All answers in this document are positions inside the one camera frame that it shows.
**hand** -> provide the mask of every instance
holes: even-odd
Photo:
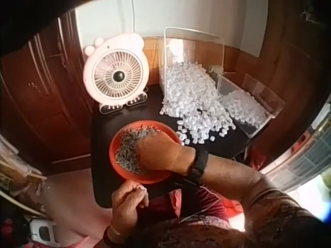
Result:
[[[194,161],[195,150],[173,141],[166,133],[151,133],[138,141],[140,163],[147,169],[187,174]]]
[[[121,236],[127,237],[138,221],[136,207],[148,207],[147,189],[140,183],[128,180],[112,194],[112,226]]]

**black table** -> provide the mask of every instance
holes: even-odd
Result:
[[[163,99],[159,86],[150,86],[147,94],[148,100],[143,104],[124,107],[122,110],[108,115],[102,115],[98,111],[93,113],[91,137],[92,180],[95,200],[103,208],[111,207],[111,193],[125,181],[113,169],[108,156],[110,142],[117,131],[126,124],[137,120],[155,120],[165,123],[173,130],[177,130],[177,118],[159,114]],[[240,128],[235,131],[229,130],[224,138],[219,137],[216,132],[213,135],[216,138],[214,142],[206,141],[204,145],[194,145],[191,142],[190,146],[203,146],[211,154],[232,158],[243,151],[250,142],[250,139]],[[176,180],[174,175],[163,182],[146,185],[150,198],[180,188],[180,185],[175,183]]]

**black watch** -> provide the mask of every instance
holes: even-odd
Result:
[[[198,147],[195,149],[195,158],[191,171],[186,177],[186,180],[199,185],[200,178],[203,175],[208,160],[208,151]]]

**orange bowl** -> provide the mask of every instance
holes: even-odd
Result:
[[[114,170],[121,177],[123,177],[127,180],[133,180],[133,181],[139,182],[141,184],[151,184],[151,183],[161,182],[161,181],[167,179],[171,175],[171,173],[168,171],[163,171],[163,170],[159,170],[159,171],[155,170],[155,171],[150,171],[144,175],[137,175],[135,173],[127,171],[126,169],[121,167],[116,161],[115,155],[116,155],[116,151],[118,150],[118,148],[121,144],[122,134],[128,129],[139,129],[142,126],[148,126],[148,127],[153,127],[153,128],[159,129],[162,132],[166,133],[170,138],[172,138],[173,141],[180,144],[180,140],[179,140],[177,134],[167,125],[160,123],[158,121],[153,121],[153,120],[135,121],[135,122],[132,122],[132,123],[122,127],[115,134],[112,141],[110,142],[110,146],[109,146],[110,163],[113,166]]]

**wire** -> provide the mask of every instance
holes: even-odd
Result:
[[[194,216],[196,216],[196,215],[198,215],[198,214],[200,214],[200,213],[203,213],[203,212],[207,211],[208,209],[210,209],[211,207],[213,207],[216,203],[218,203],[218,202],[220,202],[222,200],[222,198],[218,194],[216,194],[216,193],[212,192],[211,190],[207,189],[205,186],[200,186],[200,188],[206,190],[209,194],[212,194],[215,197],[217,197],[217,200],[214,201],[212,204],[210,204],[207,208],[202,209],[199,212],[196,212],[196,213],[194,213],[194,214],[192,214],[192,215],[190,215],[188,217],[185,217],[184,219],[182,219],[179,222],[179,224],[182,223],[182,222],[184,222],[184,221],[186,221],[186,220],[188,220],[188,219],[190,219],[190,218],[192,218],[192,217],[194,217]]]
[[[132,19],[133,19],[133,32],[136,32],[136,14],[134,12],[134,0],[131,0],[131,6],[132,6]]]

